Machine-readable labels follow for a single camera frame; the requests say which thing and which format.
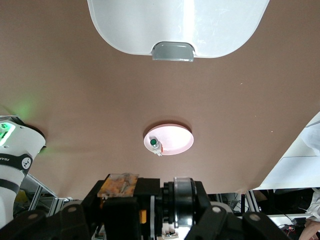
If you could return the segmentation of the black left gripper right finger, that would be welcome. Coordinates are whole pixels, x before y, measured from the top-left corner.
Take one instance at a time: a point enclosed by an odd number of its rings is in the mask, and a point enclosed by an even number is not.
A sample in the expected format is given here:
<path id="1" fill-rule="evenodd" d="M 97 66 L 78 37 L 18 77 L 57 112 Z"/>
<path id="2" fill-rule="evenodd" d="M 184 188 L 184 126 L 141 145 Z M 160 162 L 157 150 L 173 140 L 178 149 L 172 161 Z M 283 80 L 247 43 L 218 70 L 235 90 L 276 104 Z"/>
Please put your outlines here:
<path id="1" fill-rule="evenodd" d="M 264 213 L 247 212 L 239 218 L 224 205 L 211 204 L 201 181 L 195 182 L 195 224 L 187 240 L 288 240 L 289 237 Z"/>

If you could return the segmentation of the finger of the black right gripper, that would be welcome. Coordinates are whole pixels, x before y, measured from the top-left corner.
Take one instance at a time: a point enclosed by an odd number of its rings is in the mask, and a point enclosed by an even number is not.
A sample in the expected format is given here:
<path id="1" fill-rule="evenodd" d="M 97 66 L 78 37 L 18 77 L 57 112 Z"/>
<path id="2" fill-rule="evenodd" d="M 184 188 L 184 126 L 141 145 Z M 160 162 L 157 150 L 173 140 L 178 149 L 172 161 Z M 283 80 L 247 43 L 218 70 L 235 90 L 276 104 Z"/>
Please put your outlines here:
<path id="1" fill-rule="evenodd" d="M 108 240 L 140 238 L 139 203 L 135 197 L 107 199 L 102 207 L 102 220 Z"/>

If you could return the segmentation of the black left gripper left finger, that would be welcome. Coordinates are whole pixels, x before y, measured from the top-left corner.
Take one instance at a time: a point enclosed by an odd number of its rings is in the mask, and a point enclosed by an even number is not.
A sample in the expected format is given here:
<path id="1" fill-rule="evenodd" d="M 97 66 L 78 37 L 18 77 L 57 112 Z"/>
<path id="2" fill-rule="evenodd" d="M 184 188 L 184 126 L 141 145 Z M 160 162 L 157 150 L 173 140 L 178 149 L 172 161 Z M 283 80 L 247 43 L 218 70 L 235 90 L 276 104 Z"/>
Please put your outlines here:
<path id="1" fill-rule="evenodd" d="M 2 240 L 90 240 L 103 222 L 99 180 L 84 200 L 74 201 L 52 216 L 40 210 L 25 212 L 0 229 Z"/>

